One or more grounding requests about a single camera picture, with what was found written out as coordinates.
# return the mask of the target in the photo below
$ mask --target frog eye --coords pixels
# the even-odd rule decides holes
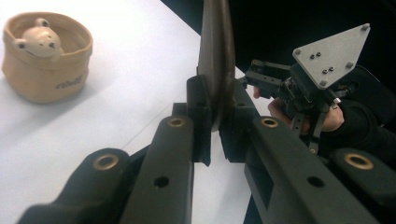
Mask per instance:
[[[17,49],[26,49],[26,41],[24,39],[15,39],[14,46]]]
[[[35,26],[50,27],[50,23],[46,19],[38,18],[35,20]]]

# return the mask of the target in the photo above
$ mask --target white metal plate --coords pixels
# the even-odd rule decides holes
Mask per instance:
[[[315,85],[326,90],[355,68],[369,33],[366,23],[297,48],[293,57]]]

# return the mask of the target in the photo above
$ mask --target hole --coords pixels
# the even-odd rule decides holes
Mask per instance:
[[[111,157],[105,157],[99,160],[99,165],[101,166],[108,166],[111,162],[113,162],[114,159]]]
[[[317,187],[317,188],[323,188],[324,187],[323,181],[321,179],[315,177],[315,176],[309,176],[307,178],[307,180],[308,180],[308,183],[310,185],[314,186],[314,187]]]
[[[262,125],[267,126],[269,128],[277,127],[277,122],[274,119],[262,119]]]
[[[183,119],[171,119],[168,121],[168,125],[171,127],[181,127],[184,125],[184,120]]]
[[[113,168],[119,163],[119,157],[113,154],[106,154],[96,158],[93,162],[93,168],[99,171],[105,171]]]
[[[357,153],[347,153],[344,157],[346,163],[361,170],[371,170],[374,168],[372,161]]]
[[[169,185],[169,178],[166,176],[160,176],[154,180],[154,187],[156,189],[162,189]]]
[[[359,157],[351,157],[350,159],[360,165],[367,164],[367,162],[365,160],[363,160],[362,158],[359,158]]]

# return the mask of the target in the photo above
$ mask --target white table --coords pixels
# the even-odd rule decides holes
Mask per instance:
[[[22,12],[50,11],[76,19],[93,36],[88,80],[69,99],[30,103],[1,72],[0,223],[7,224],[33,204],[52,202],[94,151],[115,147],[131,155],[150,144],[173,103],[186,101],[200,36],[160,0],[0,0],[0,5],[3,26]],[[237,70],[236,76],[242,75]],[[268,114],[268,101],[254,103]],[[213,133],[212,164],[195,164],[192,223],[243,222],[250,196],[243,166],[224,159],[219,134]]]

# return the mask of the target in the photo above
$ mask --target frog figurine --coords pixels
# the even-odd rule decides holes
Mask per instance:
[[[46,58],[56,61],[64,53],[61,39],[50,29],[50,23],[42,18],[35,20],[35,27],[23,32],[21,38],[13,42],[19,50],[24,50],[33,57]]]

